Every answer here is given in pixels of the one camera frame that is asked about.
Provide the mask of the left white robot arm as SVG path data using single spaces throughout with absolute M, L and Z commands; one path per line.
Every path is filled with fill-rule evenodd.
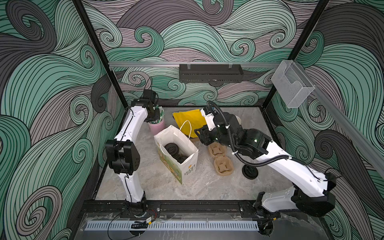
M 105 144 L 108 166 L 123 183 L 126 205 L 143 212 L 147 210 L 147 199 L 136 173 L 141 156 L 135 142 L 143 123 L 160 119 L 160 110 L 156 106 L 156 100 L 135 99 L 126 112 L 120 131 Z

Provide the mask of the white paper takeout bag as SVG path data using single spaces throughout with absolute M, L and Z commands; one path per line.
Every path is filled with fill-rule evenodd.
M 169 126 L 154 136 L 160 160 L 182 185 L 197 170 L 199 150 L 192 143 L 191 132 L 186 136 L 175 126 Z

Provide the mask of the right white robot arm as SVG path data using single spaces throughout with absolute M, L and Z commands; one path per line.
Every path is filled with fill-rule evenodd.
M 331 192 L 337 184 L 335 175 L 313 170 L 262 131 L 243 129 L 235 115 L 219 113 L 217 108 L 203 108 L 201 115 L 206 124 L 195 133 L 202 144 L 226 146 L 246 167 L 269 166 L 293 183 L 283 191 L 260 193 L 257 204 L 262 209 L 270 213 L 299 210 L 313 217 L 323 217 L 335 208 L 336 197 Z

